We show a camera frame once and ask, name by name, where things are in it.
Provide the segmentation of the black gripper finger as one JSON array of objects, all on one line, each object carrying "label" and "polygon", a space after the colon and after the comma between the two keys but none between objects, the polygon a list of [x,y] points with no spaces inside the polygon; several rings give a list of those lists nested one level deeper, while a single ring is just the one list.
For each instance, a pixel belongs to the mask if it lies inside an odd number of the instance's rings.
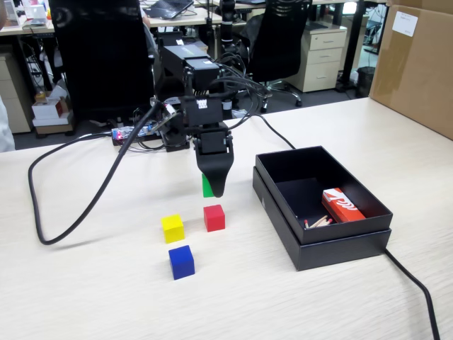
[{"label": "black gripper finger", "polygon": [[206,176],[213,195],[220,198],[224,195],[227,175],[234,162],[234,153],[197,154],[197,165]]}]

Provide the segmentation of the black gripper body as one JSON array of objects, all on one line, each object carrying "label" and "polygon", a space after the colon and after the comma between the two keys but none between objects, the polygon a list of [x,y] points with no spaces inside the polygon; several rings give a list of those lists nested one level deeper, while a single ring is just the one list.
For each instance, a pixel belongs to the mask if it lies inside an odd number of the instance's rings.
[{"label": "black gripper body", "polygon": [[225,123],[213,123],[193,128],[197,155],[228,154],[233,152],[233,137]]}]

